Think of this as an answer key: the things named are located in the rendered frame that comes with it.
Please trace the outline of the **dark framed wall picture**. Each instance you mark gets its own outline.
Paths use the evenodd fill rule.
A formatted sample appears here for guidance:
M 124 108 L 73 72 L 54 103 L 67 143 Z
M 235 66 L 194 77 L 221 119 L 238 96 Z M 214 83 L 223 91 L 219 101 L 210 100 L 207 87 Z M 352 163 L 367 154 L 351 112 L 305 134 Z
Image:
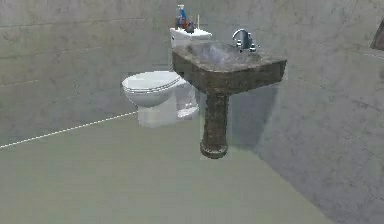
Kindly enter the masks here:
M 370 45 L 372 49 L 384 51 L 384 18 L 382 19 Z

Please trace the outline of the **white toilet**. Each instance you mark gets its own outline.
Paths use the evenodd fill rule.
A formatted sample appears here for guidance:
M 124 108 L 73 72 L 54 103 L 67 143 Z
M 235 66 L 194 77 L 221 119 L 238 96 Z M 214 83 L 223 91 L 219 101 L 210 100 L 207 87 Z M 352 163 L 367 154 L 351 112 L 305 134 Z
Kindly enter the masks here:
M 171 125 L 199 112 L 196 89 L 173 70 L 130 75 L 122 81 L 122 88 L 137 107 L 138 122 L 144 127 Z

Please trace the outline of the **brown stone pedestal sink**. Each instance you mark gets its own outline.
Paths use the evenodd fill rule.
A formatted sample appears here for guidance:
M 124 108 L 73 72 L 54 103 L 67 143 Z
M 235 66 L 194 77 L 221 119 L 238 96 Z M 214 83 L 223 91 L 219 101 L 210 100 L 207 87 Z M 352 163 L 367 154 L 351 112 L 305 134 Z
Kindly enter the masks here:
M 221 41 L 204 41 L 172 49 L 173 70 L 206 95 L 200 152 L 210 159 L 227 154 L 229 97 L 278 83 L 287 59 L 251 52 Z

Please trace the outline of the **blue spray bottle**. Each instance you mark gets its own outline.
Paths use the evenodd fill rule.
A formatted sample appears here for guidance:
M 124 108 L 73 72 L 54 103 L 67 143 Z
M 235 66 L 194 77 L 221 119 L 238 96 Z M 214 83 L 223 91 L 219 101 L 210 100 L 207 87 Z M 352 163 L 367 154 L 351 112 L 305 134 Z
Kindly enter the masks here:
M 187 21 L 186 21 L 186 13 L 185 13 L 184 5 L 179 4 L 177 6 L 177 10 L 178 10 L 178 15 L 176 17 L 177 27 L 180 29 L 185 29 L 187 26 Z

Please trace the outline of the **silver sink faucet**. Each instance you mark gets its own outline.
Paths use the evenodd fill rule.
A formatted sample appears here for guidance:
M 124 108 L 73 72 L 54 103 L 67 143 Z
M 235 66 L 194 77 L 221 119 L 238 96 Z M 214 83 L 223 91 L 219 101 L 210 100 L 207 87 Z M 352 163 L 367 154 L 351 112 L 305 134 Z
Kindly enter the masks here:
M 253 42 L 251 33 L 248 32 L 246 29 L 241 28 L 236 30 L 232 35 L 232 39 L 236 41 L 236 46 L 239 48 L 240 51 L 256 51 L 256 44 Z

